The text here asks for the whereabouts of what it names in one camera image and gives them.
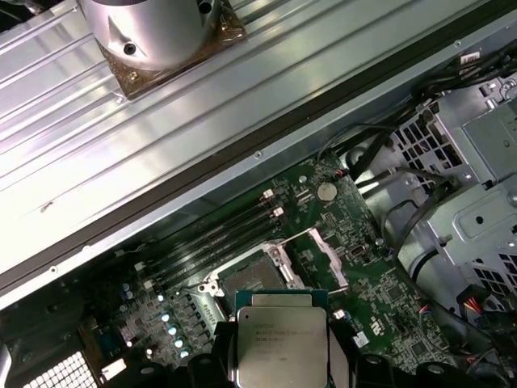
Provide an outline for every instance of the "motherboard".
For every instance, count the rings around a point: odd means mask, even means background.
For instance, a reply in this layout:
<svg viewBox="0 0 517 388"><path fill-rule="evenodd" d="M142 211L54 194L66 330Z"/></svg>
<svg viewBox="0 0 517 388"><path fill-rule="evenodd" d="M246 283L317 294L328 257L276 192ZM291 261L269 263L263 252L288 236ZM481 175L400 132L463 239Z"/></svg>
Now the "motherboard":
<svg viewBox="0 0 517 388"><path fill-rule="evenodd" d="M363 197L345 171L308 159L159 241L89 284L106 359L140 348L178 365L209 352L221 320L234 319L239 289L325 289L332 319L355 332L361 352L414 372L454 363L439 328L418 326L421 302L389 262Z"/></svg>

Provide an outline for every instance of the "black cable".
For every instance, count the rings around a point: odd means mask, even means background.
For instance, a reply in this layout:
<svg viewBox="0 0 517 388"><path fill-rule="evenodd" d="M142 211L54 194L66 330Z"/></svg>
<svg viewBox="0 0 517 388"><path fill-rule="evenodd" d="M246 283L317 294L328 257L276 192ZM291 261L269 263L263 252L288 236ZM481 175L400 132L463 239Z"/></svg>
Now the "black cable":
<svg viewBox="0 0 517 388"><path fill-rule="evenodd" d="M395 213L396 211L402 209L406 205L413 205L415 209L418 209L418 206L414 202L414 200L404 200L400 204L393 206L390 210L383 214L382 218L380 219L380 236L385 242L389 242L388 233L386 232L386 223L388 222L389 216L391 216L392 213Z"/></svg>
<svg viewBox="0 0 517 388"><path fill-rule="evenodd" d="M369 186L370 184L379 183L392 175L393 175L393 173L390 170L386 170L386 171L381 172L378 175L375 175L371 179L366 179L359 183L356 183L355 186L357 188L365 188L366 186Z"/></svg>
<svg viewBox="0 0 517 388"><path fill-rule="evenodd" d="M391 134L399 130L400 126L415 115L415 109L419 105L418 101L409 100L396 113L382 121L382 124L393 126L391 131L386 130L379 133L370 143L364 154L353 166L348 166L350 177L356 181L372 164L373 159L379 154L380 149L386 144Z"/></svg>
<svg viewBox="0 0 517 388"><path fill-rule="evenodd" d="M412 94L417 100L434 98L442 91L474 86L509 74L508 72L515 68L515 58L511 56L515 51L517 51L517 40L476 61L448 66L421 81L413 89Z"/></svg>
<svg viewBox="0 0 517 388"><path fill-rule="evenodd" d="M322 155L323 153L328 150L329 148L331 148L331 146L337 142L339 142L339 139L341 137L343 137L345 135L345 133L351 131L352 129L358 129L358 128L361 128L361 127L365 127L367 129L387 129L387 130L394 130L396 128L394 128L393 126L388 126L388 125L383 125L383 124L367 124L367 123L354 123L354 124L351 124L351 125L348 125L347 127L345 127L344 129L341 129L338 133L336 133L333 137L331 137L327 143L325 143L325 145L317 152L317 155L316 155L316 161L317 162L320 162L322 160ZM361 135L362 133L359 133L357 136L357 138L354 137L354 143L357 143L355 144L356 146L360 143L362 143L363 141L367 140L369 137L371 137L372 135L368 136L368 137L364 137L364 134L362 136L359 136Z"/></svg>
<svg viewBox="0 0 517 388"><path fill-rule="evenodd" d="M9 16L10 18L12 18L12 19L16 20L17 22L20 22L20 23L22 23L22 22L23 22L23 20L21 20L21 18L19 18L19 17L18 17L18 16L16 16L15 14L11 14L9 11L6 11L6 10L2 9L1 7L0 7L0 12L2 12L4 15L7 15L7 16Z"/></svg>
<svg viewBox="0 0 517 388"><path fill-rule="evenodd" d="M479 364L479 363L480 363L480 362L481 362L485 357L487 357L489 354L491 354L491 353L492 353L492 352L494 352L494 351L495 351L495 349L494 349L494 348L490 348L490 349L488 349L488 350L484 351L482 354L480 354L480 355L476 358L476 360L474 360L474 362L469 366L469 368L467 369L467 372L466 372L466 373L467 373L467 374L471 374L471 372L473 372L473 371L476 369L477 365L478 365L478 364Z"/></svg>
<svg viewBox="0 0 517 388"><path fill-rule="evenodd" d="M438 251L436 249L433 249L430 252L427 252L421 259L418 261L417 265L414 266L413 275L411 275L411 280L415 283L418 280L418 275L422 271L422 268L426 263L431 260L433 257L438 255Z"/></svg>
<svg viewBox="0 0 517 388"><path fill-rule="evenodd" d="M409 168L409 167L404 167L404 166L400 166L400 167L396 167L396 168L397 168L397 171L407 172L408 174L420 176L422 178L432 180L437 184L447 181L447 178L443 177L442 175L433 174L431 172L427 172L424 170L417 170L415 168Z"/></svg>
<svg viewBox="0 0 517 388"><path fill-rule="evenodd" d="M409 221L404 225L402 228L402 231L399 234L399 238L394 244L393 247L393 254L392 254L392 261L394 267L398 270L401 279L408 285L408 287L412 288L414 291L417 292L417 294L424 300L429 302L433 307L434 310L438 310L439 312L446 314L449 318L453 319L457 323L463 325L470 331L475 331L479 336L481 336L483 339L491 342L491 338L484 333L483 331L479 330L474 325L465 322L463 319L458 317L457 315L453 314L451 311L449 311L445 306L440 304L438 301L436 301L434 298L430 297L419 285L417 285L410 277L409 273L404 268L404 265L402 265L401 261L399 260L398 256L400 255L401 249L404 247L407 238L410 236L411 231L413 228L431 211L435 208L435 206L444 198L446 198L450 193L451 189L448 185L440 185L437 186L437 188L431 193L429 198L423 203L422 206L420 206L411 216Z"/></svg>
<svg viewBox="0 0 517 388"><path fill-rule="evenodd" d="M409 167L395 167L395 172L407 172L408 174L413 174L416 176L420 176L425 179L429 179L434 181L435 183L439 184L442 182L445 182L447 178L443 177L442 175L438 174L432 174L430 172L424 171L424 170L416 170L414 168ZM394 175L394 173L391 172L391 170L386 170L381 172L378 175L375 175L373 178L363 180L359 183L357 183L355 186L357 188L364 188L366 186L369 186L370 184L379 183L380 181L390 177L391 175Z"/></svg>

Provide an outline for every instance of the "screw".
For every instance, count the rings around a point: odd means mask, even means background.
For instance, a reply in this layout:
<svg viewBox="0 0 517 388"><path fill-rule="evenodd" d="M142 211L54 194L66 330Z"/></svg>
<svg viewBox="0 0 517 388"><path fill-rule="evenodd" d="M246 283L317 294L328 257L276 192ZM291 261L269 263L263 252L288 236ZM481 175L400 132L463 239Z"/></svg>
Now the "screw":
<svg viewBox="0 0 517 388"><path fill-rule="evenodd" d="M517 188L512 188L508 193L508 202L517 208Z"/></svg>
<svg viewBox="0 0 517 388"><path fill-rule="evenodd" d="M429 365L427 367L427 370L431 373L434 373L434 374L444 374L445 371L443 370L443 368L441 366L438 366L438 365Z"/></svg>
<svg viewBox="0 0 517 388"><path fill-rule="evenodd" d="M367 356L366 361L369 362L370 364L380 364L381 363L381 359L377 356Z"/></svg>

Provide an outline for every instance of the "screw hole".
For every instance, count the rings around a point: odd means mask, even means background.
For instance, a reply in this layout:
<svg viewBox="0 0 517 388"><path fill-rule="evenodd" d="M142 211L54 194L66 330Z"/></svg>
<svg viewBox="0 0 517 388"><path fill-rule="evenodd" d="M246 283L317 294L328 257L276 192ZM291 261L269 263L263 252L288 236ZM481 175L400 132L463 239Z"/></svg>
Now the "screw hole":
<svg viewBox="0 0 517 388"><path fill-rule="evenodd" d="M427 367L427 370L431 373L434 373L434 374L444 374L445 371L443 370L443 368L441 366L438 366L438 365L429 365Z"/></svg>
<svg viewBox="0 0 517 388"><path fill-rule="evenodd" d="M133 43L127 43L124 46L124 54L133 55L136 52L137 52L137 47Z"/></svg>
<svg viewBox="0 0 517 388"><path fill-rule="evenodd" d="M200 12L203 15L209 14L210 12L212 12L212 4L210 4L209 2L202 2L200 4Z"/></svg>
<svg viewBox="0 0 517 388"><path fill-rule="evenodd" d="M147 368L143 368L140 371L141 374L151 374L152 372L154 372L154 368L151 368L150 366L148 366Z"/></svg>
<svg viewBox="0 0 517 388"><path fill-rule="evenodd" d="M377 356L368 356L368 357L366 357L366 361L369 362L370 364L380 364L381 363L380 358Z"/></svg>

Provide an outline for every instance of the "green circuit board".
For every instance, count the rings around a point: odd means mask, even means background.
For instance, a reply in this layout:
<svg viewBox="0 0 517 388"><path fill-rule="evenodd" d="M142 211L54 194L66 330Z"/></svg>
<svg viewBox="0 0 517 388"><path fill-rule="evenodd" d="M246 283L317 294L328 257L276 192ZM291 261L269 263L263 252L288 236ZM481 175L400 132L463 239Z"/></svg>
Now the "green circuit board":
<svg viewBox="0 0 517 388"><path fill-rule="evenodd" d="M216 314L193 286L257 244L299 234L285 244L292 267L305 286L330 291L330 312L341 314L353 327L361 352L387 356L409 372L428 361L453 364L451 357L425 341L418 327L418 296L399 278L386 257L386 248L376 244L378 229L363 197L351 179L333 175L329 167L308 159L143 250L137 255L140 262L131 267L132 275L120 269L117 279L92 284L103 303L108 303L104 296L113 291L102 287L119 287L116 300L104 309L115 313L107 314L104 322L119 325L125 339L138 337L143 339L142 346L158 345L155 360L165 364L177 364L182 348L206 352ZM302 233L309 228L315 228L337 253L349 283L347 290L340 290L329 256ZM264 256L257 254L248 260ZM120 300L122 281L134 290L131 301ZM164 300L157 301L157 295ZM225 307L228 315L232 314L230 305ZM164 312L170 314L169 322L160 320ZM177 336L167 334L172 322L178 326ZM439 328L432 322L426 325L429 340L444 346ZM174 346L178 336L182 348Z"/></svg>

